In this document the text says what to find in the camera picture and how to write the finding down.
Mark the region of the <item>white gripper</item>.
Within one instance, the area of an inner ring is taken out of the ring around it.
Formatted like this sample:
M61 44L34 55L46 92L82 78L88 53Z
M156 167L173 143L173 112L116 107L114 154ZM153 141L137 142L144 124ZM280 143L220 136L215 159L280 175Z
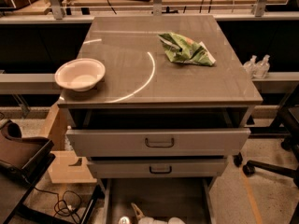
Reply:
M144 213L135 203L131 203L131 206L135 212L135 217L138 220L138 224L167 224L166 221L154 219L153 217L145 217Z

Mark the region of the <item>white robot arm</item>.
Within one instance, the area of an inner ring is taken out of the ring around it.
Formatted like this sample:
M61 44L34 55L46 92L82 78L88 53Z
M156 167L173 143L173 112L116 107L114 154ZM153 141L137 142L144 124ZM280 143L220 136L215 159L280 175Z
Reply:
M138 224L186 224L178 217L170 217L168 221L162 221L155 219L154 217L147 217L135 203L131 203L131 206L135 212Z

